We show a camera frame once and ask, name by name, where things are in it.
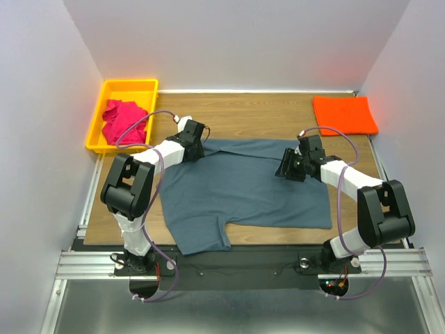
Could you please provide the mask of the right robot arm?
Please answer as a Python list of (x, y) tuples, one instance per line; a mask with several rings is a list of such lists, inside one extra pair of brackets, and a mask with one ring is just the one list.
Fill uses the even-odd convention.
[(301, 255), (302, 271), (336, 272), (369, 249), (411, 237), (416, 230), (404, 186), (397, 180), (383, 181), (353, 168), (335, 155), (326, 155), (320, 136), (301, 132), (296, 148), (284, 151), (276, 176), (304, 182), (314, 178), (337, 189), (357, 204), (357, 226), (325, 241), (317, 257)]

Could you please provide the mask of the grey-blue t-shirt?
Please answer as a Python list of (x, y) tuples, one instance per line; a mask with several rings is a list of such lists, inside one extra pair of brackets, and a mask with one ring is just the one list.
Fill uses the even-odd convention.
[(227, 223), (273, 228), (332, 227), (327, 186), (276, 176), (297, 141), (209, 139), (204, 157), (166, 168), (165, 224), (184, 255), (231, 248)]

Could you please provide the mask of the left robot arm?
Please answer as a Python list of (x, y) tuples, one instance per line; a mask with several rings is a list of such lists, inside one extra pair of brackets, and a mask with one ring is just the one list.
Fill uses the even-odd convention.
[(100, 195), (117, 221), (124, 241), (122, 255), (113, 255), (117, 270), (147, 275), (157, 269), (156, 255), (148, 241), (145, 217), (154, 204), (154, 177), (165, 170), (204, 157), (202, 133), (206, 126), (190, 116), (174, 117), (178, 132), (156, 146), (135, 154), (115, 156)]

